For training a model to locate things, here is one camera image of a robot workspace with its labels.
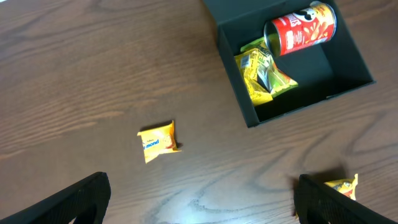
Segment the pringles can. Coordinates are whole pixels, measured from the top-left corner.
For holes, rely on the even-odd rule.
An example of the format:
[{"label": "pringles can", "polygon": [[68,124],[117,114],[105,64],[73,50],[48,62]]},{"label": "pringles can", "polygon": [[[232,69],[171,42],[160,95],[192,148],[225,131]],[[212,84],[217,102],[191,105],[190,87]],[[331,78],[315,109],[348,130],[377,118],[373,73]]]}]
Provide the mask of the pringles can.
[{"label": "pringles can", "polygon": [[336,32],[336,14],[325,3],[266,22],[264,40],[275,57],[329,41]]}]

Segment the plastic wrapper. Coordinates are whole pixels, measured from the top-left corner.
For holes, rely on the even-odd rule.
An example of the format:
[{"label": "plastic wrapper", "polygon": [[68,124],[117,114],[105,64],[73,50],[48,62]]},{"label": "plastic wrapper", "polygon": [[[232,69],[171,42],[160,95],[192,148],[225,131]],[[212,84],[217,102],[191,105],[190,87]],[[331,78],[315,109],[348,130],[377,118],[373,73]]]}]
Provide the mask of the plastic wrapper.
[{"label": "plastic wrapper", "polygon": [[145,163],[160,154],[180,152],[174,139],[174,121],[166,126],[138,132],[137,136],[142,138]]},{"label": "plastic wrapper", "polygon": [[358,185],[358,174],[354,175],[354,179],[343,179],[325,182],[325,184],[343,195],[356,200],[355,188]]},{"label": "plastic wrapper", "polygon": [[258,75],[261,75],[262,70],[265,69],[263,61],[266,58],[266,55],[260,52],[259,49],[251,49],[241,55],[235,56],[235,61],[238,64],[239,71],[243,76],[244,84],[248,89],[254,106],[272,100],[272,95],[257,82],[260,79]]},{"label": "plastic wrapper", "polygon": [[261,61],[257,68],[257,82],[264,87],[272,97],[277,97],[281,93],[298,86],[295,80],[288,77],[276,67],[271,52],[266,47],[264,37],[241,47],[241,52],[249,52],[251,49],[258,49],[258,51],[264,55],[263,58],[260,58]]}]

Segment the open box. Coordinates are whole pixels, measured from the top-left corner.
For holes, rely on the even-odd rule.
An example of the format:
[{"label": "open box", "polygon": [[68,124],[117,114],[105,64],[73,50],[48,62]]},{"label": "open box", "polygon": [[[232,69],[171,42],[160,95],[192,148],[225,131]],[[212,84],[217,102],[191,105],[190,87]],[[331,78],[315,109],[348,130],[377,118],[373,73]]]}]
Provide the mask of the open box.
[{"label": "open box", "polygon": [[336,33],[329,42],[274,58],[298,83],[273,101],[254,107],[234,55],[263,35],[271,19],[309,7],[312,0],[204,0],[217,23],[217,45],[247,126],[253,127],[293,111],[374,83],[333,0]]}]

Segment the can label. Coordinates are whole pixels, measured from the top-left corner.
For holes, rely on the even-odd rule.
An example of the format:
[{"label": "can label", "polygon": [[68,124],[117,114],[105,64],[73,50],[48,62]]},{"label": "can label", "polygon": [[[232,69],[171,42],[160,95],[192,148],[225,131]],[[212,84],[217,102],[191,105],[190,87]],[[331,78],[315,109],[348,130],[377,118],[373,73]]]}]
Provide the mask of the can label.
[{"label": "can label", "polygon": [[325,3],[274,19],[280,39],[280,55],[326,42],[336,30],[336,16]]}]

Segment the yellow wrapper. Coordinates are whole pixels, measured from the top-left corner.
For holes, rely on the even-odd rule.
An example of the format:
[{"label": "yellow wrapper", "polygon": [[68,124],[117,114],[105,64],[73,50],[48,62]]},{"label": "yellow wrapper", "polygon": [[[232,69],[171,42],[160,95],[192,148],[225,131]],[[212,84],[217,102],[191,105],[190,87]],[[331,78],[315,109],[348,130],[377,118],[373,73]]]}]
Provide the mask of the yellow wrapper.
[{"label": "yellow wrapper", "polygon": [[358,185],[358,174],[354,175],[354,179],[343,179],[325,182],[325,184],[343,195],[356,200],[355,187]]},{"label": "yellow wrapper", "polygon": [[138,132],[144,146],[145,163],[155,159],[160,154],[180,152],[174,139],[174,121],[171,124]]},{"label": "yellow wrapper", "polygon": [[236,64],[243,76],[244,83],[248,89],[249,96],[254,106],[267,103],[272,100],[272,95],[257,82],[257,70],[260,69],[261,61],[267,57],[258,49],[251,49],[235,56]]}]

